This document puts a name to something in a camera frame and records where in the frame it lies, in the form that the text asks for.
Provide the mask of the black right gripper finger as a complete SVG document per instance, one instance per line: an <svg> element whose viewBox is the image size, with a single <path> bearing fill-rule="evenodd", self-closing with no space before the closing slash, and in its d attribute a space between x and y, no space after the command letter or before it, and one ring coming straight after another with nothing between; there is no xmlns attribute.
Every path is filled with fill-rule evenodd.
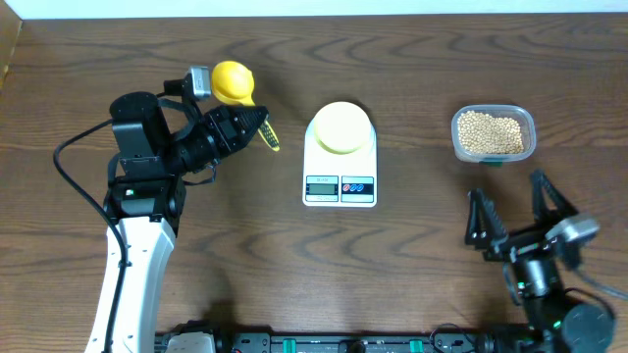
<svg viewBox="0 0 628 353"><path fill-rule="evenodd" d="M465 244L476 250L499 249L508 239L508 232L497 214L495 203L480 188L468 193L470 208Z"/></svg>
<svg viewBox="0 0 628 353"><path fill-rule="evenodd" d="M577 208L559 192L542 170L533 171L530 181L533 217L536 223L557 224L579 214Z"/></svg>

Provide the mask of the yellow measuring scoop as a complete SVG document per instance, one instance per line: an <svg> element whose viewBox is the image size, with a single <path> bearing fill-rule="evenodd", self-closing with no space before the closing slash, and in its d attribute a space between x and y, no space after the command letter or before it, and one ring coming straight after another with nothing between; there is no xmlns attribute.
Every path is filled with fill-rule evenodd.
<svg viewBox="0 0 628 353"><path fill-rule="evenodd" d="M211 72L211 90L213 95L227 105L252 107L255 105L252 95L255 81L252 71L244 64L236 61L222 61ZM259 127L258 133L274 152L281 150L277 134L272 128L269 117Z"/></svg>

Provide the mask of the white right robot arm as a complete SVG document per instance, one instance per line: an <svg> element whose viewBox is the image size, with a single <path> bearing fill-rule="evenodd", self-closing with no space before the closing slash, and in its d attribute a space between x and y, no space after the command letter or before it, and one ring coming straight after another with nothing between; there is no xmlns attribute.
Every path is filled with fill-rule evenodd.
<svg viewBox="0 0 628 353"><path fill-rule="evenodd" d="M603 352L612 342L616 315L595 294L567 288L559 267L580 271L581 249L599 232L595 219L580 212L541 170L530 176L533 223L509 231L495 203L480 189L469 192L465 242L487 262L502 265L511 301L527 325L496 326L478 335L477 352Z"/></svg>

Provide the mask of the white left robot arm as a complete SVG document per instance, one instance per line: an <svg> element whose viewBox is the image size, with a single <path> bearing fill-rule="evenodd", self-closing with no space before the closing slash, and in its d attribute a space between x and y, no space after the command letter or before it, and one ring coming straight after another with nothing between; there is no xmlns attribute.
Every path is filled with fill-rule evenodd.
<svg viewBox="0 0 628 353"><path fill-rule="evenodd" d="M266 122L264 106L221 105L201 113L133 92L110 107L118 154L104 200L108 254L89 352L151 352L166 267L188 181L243 149Z"/></svg>

